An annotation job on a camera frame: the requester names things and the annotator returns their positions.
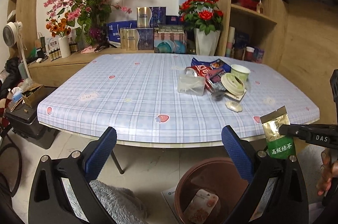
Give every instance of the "black suitcase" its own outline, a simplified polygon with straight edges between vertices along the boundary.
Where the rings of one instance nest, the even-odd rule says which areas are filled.
[[[46,96],[51,94],[55,89],[46,88]],[[25,104],[19,104],[12,112],[7,108],[5,116],[13,127],[14,133],[47,150],[52,145],[59,131],[38,122],[37,108],[38,105],[31,108]]]

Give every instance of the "ribbed white vase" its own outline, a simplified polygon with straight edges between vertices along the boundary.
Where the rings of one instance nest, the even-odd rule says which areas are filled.
[[[205,35],[204,31],[200,31],[198,28],[195,28],[194,31],[196,54],[214,56],[218,44],[219,34],[221,34],[221,31],[210,31],[208,35]]]
[[[70,48],[68,43],[68,36],[59,38],[59,46],[62,58],[67,58],[70,56]]]

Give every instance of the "fan head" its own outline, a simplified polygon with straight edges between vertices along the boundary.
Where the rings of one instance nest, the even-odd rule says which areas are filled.
[[[8,47],[13,47],[18,41],[18,24],[9,22],[2,31],[3,39]]]

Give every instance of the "blue checkered tablecloth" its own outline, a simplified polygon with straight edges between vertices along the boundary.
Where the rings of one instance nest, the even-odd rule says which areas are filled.
[[[177,92],[177,79],[194,55],[102,55],[78,71],[38,106],[38,120],[72,132],[101,136],[108,126],[118,140],[148,143],[201,143],[221,140],[231,125],[240,138],[264,134],[259,116],[286,106],[291,123],[319,119],[319,108],[272,68],[217,56],[251,70],[247,93],[236,113],[210,93]]]

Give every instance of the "black hose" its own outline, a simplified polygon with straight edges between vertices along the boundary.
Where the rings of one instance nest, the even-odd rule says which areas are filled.
[[[18,188],[19,188],[19,185],[20,185],[20,181],[21,181],[21,175],[22,175],[22,155],[21,155],[21,152],[20,152],[20,149],[17,147],[17,145],[13,142],[13,140],[8,136],[8,134],[6,133],[4,136],[3,136],[3,133],[1,134],[1,136],[4,138],[4,136],[7,136],[7,138],[10,140],[11,143],[7,144],[6,146],[4,146],[1,150],[0,150],[0,156],[9,148],[14,148],[17,153],[18,153],[18,158],[19,158],[19,167],[18,167],[18,176],[16,177],[16,182],[15,182],[15,185],[14,185],[14,188],[13,190],[8,190],[9,189],[9,186],[8,186],[8,182],[5,178],[5,176],[0,173],[0,176],[3,178],[3,180],[5,181],[6,185],[2,185],[0,183],[0,190],[9,195],[10,197],[13,197],[15,196],[16,192],[18,191]]]

